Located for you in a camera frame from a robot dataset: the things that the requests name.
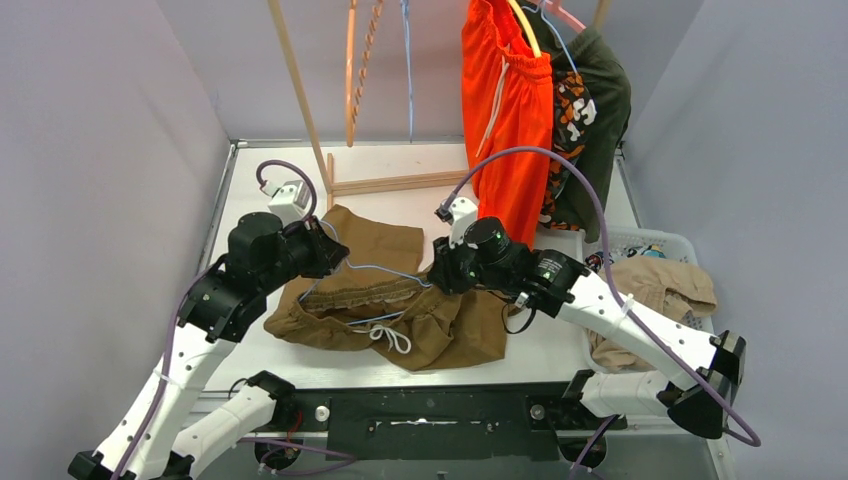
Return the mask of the olive brown shorts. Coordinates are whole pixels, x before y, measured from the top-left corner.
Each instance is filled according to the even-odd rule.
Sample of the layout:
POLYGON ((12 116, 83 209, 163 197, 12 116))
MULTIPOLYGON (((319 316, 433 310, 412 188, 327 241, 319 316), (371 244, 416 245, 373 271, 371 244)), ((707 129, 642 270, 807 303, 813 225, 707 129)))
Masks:
MULTIPOLYGON (((426 280, 420 264, 425 232, 361 217, 342 205, 322 218, 350 249, 352 264, 375 264, 426 280)), ((408 371, 473 367, 506 356, 505 303, 485 291, 446 295, 435 287, 376 270, 350 270, 344 261, 305 299, 317 280, 297 278, 282 289, 263 328, 279 340, 319 350, 371 349, 408 371), (404 311, 364 325, 354 320, 404 311)))

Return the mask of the comic print shorts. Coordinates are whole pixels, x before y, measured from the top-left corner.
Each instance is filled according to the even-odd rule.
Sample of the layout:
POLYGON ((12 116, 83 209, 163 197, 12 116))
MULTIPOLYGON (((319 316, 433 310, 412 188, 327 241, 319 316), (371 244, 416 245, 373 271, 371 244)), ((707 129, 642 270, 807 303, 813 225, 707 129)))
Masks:
POLYGON ((635 245, 614 249, 610 253, 605 253, 603 250, 598 250, 595 253, 588 255, 584 259, 584 264, 592 271, 598 273, 602 270, 606 260, 609 260, 610 264, 614 264, 617 261, 638 256, 648 256, 656 258, 666 257, 662 248, 657 244, 635 245))

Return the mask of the wooden clothes hanger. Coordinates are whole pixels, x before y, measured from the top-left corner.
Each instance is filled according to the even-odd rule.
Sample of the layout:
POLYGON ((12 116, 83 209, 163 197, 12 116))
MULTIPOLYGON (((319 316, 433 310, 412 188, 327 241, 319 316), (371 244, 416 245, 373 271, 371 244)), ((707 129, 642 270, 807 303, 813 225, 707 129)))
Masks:
POLYGON ((367 25, 361 59, 356 58, 357 0, 348 5, 346 32, 345 64, 345 134, 346 145, 352 147, 355 141, 356 122, 365 89, 367 67, 375 41, 384 0, 376 0, 371 8, 371 17, 367 25))

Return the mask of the red orange shorts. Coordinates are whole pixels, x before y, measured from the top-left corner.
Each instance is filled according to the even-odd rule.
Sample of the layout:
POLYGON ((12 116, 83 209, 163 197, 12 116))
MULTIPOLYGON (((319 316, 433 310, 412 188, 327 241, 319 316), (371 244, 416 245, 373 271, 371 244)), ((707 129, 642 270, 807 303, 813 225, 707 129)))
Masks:
POLYGON ((501 220, 515 241, 533 245, 548 177, 553 129, 549 54, 529 44, 517 5, 472 1, 461 32, 461 106, 471 167, 500 153, 472 179, 481 216, 501 220))

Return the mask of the beige shorts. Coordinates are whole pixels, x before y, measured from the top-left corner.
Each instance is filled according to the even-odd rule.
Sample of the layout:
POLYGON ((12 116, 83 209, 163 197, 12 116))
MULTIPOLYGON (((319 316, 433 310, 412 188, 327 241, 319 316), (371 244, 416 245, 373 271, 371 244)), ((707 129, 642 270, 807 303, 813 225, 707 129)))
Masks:
MULTIPOLYGON (((611 264, 620 293, 664 316, 682 323, 712 315, 718 307, 714 284, 700 267, 675 260, 634 256, 611 264)), ((648 371, 650 364, 614 342, 589 330, 592 360, 609 372, 648 371)))

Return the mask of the light blue wire hanger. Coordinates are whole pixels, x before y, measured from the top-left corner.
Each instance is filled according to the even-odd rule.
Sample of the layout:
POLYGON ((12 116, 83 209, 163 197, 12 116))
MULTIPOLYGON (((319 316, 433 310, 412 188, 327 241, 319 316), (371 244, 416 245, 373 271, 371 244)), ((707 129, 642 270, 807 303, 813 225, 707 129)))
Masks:
POLYGON ((407 94, 408 94, 408 141, 412 143, 414 140, 415 129, 415 99, 414 99, 414 81, 412 71, 412 55, 411 55, 411 25, 410 25, 410 2, 408 0, 399 1, 403 41, 404 55, 406 65, 407 78, 407 94))

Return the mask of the cream wooden hanger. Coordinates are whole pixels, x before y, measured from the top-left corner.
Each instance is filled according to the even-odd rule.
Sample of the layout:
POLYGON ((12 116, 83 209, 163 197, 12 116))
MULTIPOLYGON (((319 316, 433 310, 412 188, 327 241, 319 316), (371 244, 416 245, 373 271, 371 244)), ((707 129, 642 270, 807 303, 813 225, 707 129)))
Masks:
POLYGON ((530 47, 530 49, 533 53, 533 56, 535 58, 540 58, 542 56, 542 51, 539 47, 539 43, 538 43, 538 40, 536 38, 535 32, 534 32, 526 14, 524 13, 524 10, 521 8, 521 6, 518 4, 518 2, 516 0, 507 0, 506 3, 508 4, 508 6, 512 10, 513 14, 517 18, 517 21, 518 21, 519 25, 521 26, 523 33, 526 36, 527 44, 529 45, 529 47, 530 47))

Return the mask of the wooden clothes rack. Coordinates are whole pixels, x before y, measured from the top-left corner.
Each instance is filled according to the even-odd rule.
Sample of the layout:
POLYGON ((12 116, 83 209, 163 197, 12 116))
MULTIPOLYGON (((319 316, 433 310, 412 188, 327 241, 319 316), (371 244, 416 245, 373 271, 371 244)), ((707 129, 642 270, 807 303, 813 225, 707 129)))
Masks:
MULTIPOLYGON (((601 29, 608 16, 612 1, 596 1, 591 25, 601 29)), ((301 75, 294 45, 286 24, 281 1, 267 1, 270 17, 276 32, 279 46, 289 72, 290 81, 293 86, 297 105, 307 132, 309 145, 318 167, 320 180, 326 192, 327 206, 333 206, 337 198, 360 194, 376 194, 396 192, 404 189, 425 189, 445 187, 457 182, 463 182, 466 171, 440 171, 433 173, 419 173, 411 175, 384 177, 354 181, 335 180, 335 157, 332 153, 323 153, 318 130, 314 122, 305 83, 301 75)), ((345 70, 344 70, 344 104, 343 118, 345 127, 345 70)))

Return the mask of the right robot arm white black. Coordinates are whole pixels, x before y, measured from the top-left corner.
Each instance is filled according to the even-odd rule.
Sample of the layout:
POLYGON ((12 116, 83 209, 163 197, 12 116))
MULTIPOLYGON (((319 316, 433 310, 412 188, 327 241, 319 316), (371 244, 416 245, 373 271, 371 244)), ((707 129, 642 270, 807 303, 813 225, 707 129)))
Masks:
POLYGON ((454 295, 493 290, 519 308, 600 334, 646 361, 646 372, 576 374, 562 411, 571 424, 614 415, 669 418, 706 439, 729 433, 743 377, 745 340, 692 329, 624 296, 584 264, 513 241, 494 217, 474 220, 456 241, 433 242, 429 283, 454 295))

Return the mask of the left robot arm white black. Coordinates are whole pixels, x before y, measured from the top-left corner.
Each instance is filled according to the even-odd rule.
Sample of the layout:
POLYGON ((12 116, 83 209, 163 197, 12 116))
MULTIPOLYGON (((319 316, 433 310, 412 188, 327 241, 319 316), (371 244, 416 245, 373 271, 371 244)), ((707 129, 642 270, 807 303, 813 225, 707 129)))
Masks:
POLYGON ((246 214, 227 245, 188 288, 169 323, 162 358, 123 419, 97 448, 71 461, 73 478, 163 474, 200 393, 266 312, 268 297, 298 277, 331 275, 350 254, 313 215, 284 224, 272 213, 246 214))

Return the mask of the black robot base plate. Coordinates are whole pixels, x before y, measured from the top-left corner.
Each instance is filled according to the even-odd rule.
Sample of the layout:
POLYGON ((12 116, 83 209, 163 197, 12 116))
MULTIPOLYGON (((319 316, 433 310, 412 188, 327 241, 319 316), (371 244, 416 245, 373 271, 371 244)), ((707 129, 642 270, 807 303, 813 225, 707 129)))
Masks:
POLYGON ((366 461, 581 459, 603 418, 566 382, 296 389, 252 443, 261 473, 318 475, 366 461))

